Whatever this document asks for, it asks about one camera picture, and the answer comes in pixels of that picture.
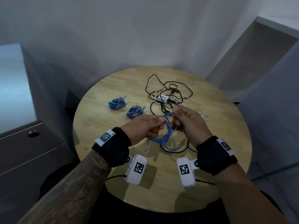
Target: person's right arm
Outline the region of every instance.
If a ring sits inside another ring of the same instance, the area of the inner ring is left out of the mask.
[[[171,125],[177,125],[194,147],[213,136],[199,113],[186,107],[174,107],[173,112]],[[232,164],[215,175],[214,181],[230,223],[289,223],[239,164]]]

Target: person's right hand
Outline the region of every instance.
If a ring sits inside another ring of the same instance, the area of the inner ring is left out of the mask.
[[[172,128],[185,133],[187,139],[196,148],[198,145],[213,136],[200,114],[186,107],[173,107]]]

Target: tattooed forearm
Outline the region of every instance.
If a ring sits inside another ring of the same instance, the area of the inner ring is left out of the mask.
[[[92,150],[19,223],[86,223],[110,171],[106,161]]]

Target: person's left hand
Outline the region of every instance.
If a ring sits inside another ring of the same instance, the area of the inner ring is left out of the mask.
[[[164,118],[154,115],[141,115],[123,125],[121,129],[135,145],[145,137],[156,138],[159,131],[164,129]]]

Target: tangled cables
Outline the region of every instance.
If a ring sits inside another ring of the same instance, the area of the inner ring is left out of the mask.
[[[129,119],[134,119],[135,117],[142,115],[144,109],[145,109],[145,106],[143,106],[143,107],[133,106],[129,109],[126,116],[128,116]]]
[[[127,97],[127,95],[125,95],[124,97],[120,97],[120,98],[116,98],[113,99],[112,101],[108,102],[108,106],[111,110],[119,110],[122,107],[125,107],[126,103],[125,103],[125,98]]]
[[[168,114],[164,117],[164,119],[166,119],[166,118],[167,118],[168,116],[170,116],[171,114],[173,114],[173,112],[168,113]],[[150,140],[153,141],[153,142],[157,142],[158,144],[163,144],[164,147],[167,148],[167,149],[170,150],[170,151],[177,151],[180,147],[175,148],[175,149],[172,149],[172,148],[169,148],[169,147],[166,146],[166,142],[168,142],[168,140],[170,139],[172,133],[177,129],[177,127],[175,127],[175,129],[172,130],[172,129],[171,129],[171,126],[170,126],[170,124],[169,124],[168,121],[164,120],[164,123],[165,123],[165,125],[166,125],[166,127],[167,127],[167,134],[164,135],[164,137],[162,137],[162,138],[150,138]]]

